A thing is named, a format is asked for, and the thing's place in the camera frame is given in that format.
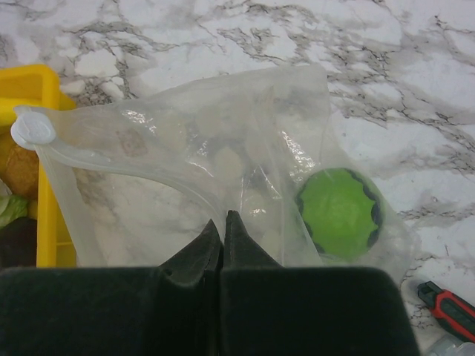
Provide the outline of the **green striped ball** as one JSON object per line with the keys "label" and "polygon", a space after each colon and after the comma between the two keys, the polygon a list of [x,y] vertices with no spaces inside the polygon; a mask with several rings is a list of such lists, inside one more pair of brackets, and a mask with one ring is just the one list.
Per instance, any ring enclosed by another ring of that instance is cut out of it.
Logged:
{"label": "green striped ball", "polygon": [[373,181],[349,168],[311,175],[295,201],[317,251],[345,261],[366,254],[384,222],[382,195]]}

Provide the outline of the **clear zip top bag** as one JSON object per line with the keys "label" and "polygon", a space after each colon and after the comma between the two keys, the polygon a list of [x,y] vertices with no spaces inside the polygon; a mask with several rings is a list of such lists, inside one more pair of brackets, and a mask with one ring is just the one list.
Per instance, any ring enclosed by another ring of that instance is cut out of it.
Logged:
{"label": "clear zip top bag", "polygon": [[314,173],[349,168],[318,64],[201,79],[144,99],[60,111],[20,105],[11,133],[35,151],[82,267],[151,266],[236,211],[279,265],[364,266],[403,279],[419,244],[382,195],[375,245],[317,251],[295,201]]}

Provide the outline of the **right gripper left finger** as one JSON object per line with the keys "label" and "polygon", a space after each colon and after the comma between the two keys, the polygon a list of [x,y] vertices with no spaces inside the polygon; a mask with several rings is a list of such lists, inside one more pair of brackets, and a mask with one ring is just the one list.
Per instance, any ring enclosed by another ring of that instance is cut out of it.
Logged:
{"label": "right gripper left finger", "polygon": [[214,223],[160,266],[1,273],[3,355],[214,354]]}

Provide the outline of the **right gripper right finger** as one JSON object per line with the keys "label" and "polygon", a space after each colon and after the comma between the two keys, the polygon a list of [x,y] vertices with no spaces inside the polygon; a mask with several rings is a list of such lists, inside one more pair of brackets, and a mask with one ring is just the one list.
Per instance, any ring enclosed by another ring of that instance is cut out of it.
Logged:
{"label": "right gripper right finger", "polygon": [[222,355],[417,355],[400,292],[366,267],[284,268],[226,216]]}

